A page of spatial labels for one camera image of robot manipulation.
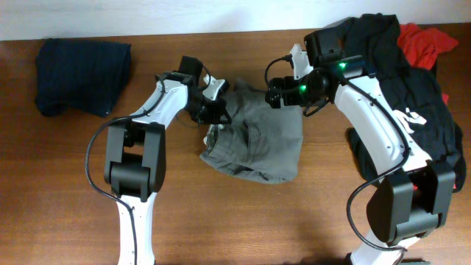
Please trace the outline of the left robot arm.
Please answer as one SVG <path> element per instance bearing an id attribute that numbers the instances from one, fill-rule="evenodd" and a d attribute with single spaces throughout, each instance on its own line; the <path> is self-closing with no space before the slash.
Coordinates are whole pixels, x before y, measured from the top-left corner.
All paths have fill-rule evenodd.
<path id="1" fill-rule="evenodd" d="M 153 208 L 166 175 L 166 129 L 184 110 L 197 124 L 229 124 L 222 94 L 225 79 L 184 56 L 176 71 L 155 77 L 155 90 L 130 117 L 107 130 L 105 182 L 116 198 L 120 221 L 118 265 L 154 264 Z"/>

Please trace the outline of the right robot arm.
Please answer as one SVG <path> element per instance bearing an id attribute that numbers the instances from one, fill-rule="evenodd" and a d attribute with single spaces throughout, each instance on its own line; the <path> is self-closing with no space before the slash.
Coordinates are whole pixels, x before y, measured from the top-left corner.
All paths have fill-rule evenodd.
<path id="1" fill-rule="evenodd" d="M 392 110 L 375 70 L 347 50 L 331 28 L 312 32 L 284 57 L 293 74 L 267 80 L 273 108 L 299 105 L 311 116 L 334 104 L 356 129 L 377 172 L 366 205 L 369 231 L 346 264 L 401 264 L 408 248 L 441 228 L 455 174 L 434 161 L 411 137 L 407 115 Z"/>

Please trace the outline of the grey shorts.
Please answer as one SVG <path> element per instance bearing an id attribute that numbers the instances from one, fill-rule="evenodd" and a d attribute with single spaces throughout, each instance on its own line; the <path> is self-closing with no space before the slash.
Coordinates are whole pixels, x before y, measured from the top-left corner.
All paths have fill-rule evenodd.
<path id="1" fill-rule="evenodd" d="M 303 142 L 299 106 L 274 109 L 248 82 L 237 79 L 225 94 L 232 123 L 211 125 L 199 156 L 216 171 L 264 184 L 292 181 Z"/>

